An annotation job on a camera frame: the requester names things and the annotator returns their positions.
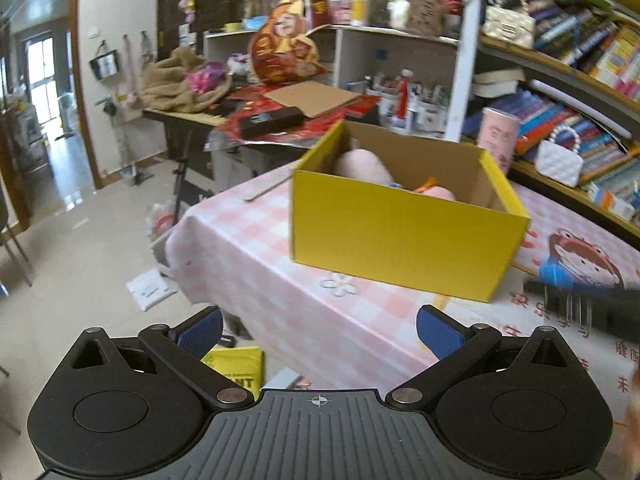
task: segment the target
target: blue gripper pad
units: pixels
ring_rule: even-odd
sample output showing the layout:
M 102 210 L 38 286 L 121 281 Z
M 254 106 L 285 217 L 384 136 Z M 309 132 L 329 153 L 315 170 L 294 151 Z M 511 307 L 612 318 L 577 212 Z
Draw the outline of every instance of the blue gripper pad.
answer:
M 196 359 L 202 359 L 222 337 L 222 311 L 216 309 L 182 332 L 176 344 Z
M 415 327 L 420 341 L 438 359 L 444 359 L 465 342 L 462 333 L 424 307 L 418 311 Z

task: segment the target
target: glass door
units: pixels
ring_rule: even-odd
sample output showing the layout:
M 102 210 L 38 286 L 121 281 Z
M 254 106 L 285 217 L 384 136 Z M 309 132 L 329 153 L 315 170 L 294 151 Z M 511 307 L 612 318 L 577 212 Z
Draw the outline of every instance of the glass door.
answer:
M 53 63 L 53 38 L 42 36 L 25 42 L 31 103 L 36 107 L 38 122 L 47 123 L 60 115 L 56 70 Z

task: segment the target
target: cream handbag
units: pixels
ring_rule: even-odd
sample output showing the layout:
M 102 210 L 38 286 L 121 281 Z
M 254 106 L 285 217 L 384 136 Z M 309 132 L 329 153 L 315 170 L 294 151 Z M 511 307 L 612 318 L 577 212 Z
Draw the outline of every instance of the cream handbag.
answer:
M 556 144 L 558 134 L 571 132 L 574 136 L 574 148 L 566 149 L 560 144 Z M 580 172 L 584 165 L 584 160 L 578 155 L 580 151 L 580 137 L 575 130 L 565 124 L 556 126 L 549 140 L 540 142 L 538 157 L 536 158 L 536 170 L 539 174 L 548 176 L 556 182 L 565 186 L 575 187 L 580 179 Z
M 533 48 L 533 33 L 536 20 L 529 16 L 529 4 L 520 0 L 522 12 L 503 9 L 505 0 L 495 0 L 495 5 L 486 8 L 486 19 L 482 33 L 489 38 L 507 41 L 523 48 Z

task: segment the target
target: gray ribbed plate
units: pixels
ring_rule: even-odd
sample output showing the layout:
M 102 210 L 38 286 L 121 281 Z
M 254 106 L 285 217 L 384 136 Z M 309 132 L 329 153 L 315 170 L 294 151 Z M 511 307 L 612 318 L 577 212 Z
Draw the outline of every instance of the gray ribbed plate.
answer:
M 49 473 L 46 480 L 66 477 Z M 376 392 L 268 390 L 222 413 L 187 454 L 139 480 L 495 480 L 444 447 L 425 418 Z M 591 471 L 572 480 L 598 479 Z

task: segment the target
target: black circular cover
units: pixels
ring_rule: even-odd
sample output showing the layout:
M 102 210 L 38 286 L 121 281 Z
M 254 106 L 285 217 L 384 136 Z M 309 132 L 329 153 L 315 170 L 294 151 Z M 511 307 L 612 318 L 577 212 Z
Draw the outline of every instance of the black circular cover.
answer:
M 487 373 L 448 390 L 434 418 L 451 449 L 508 478 L 553 478 L 595 466 L 610 437 L 610 411 L 591 383 L 562 367 Z
M 28 430 L 47 466 L 80 478 L 123 478 L 170 460 L 203 424 L 200 401 L 186 386 L 103 365 L 54 374 Z

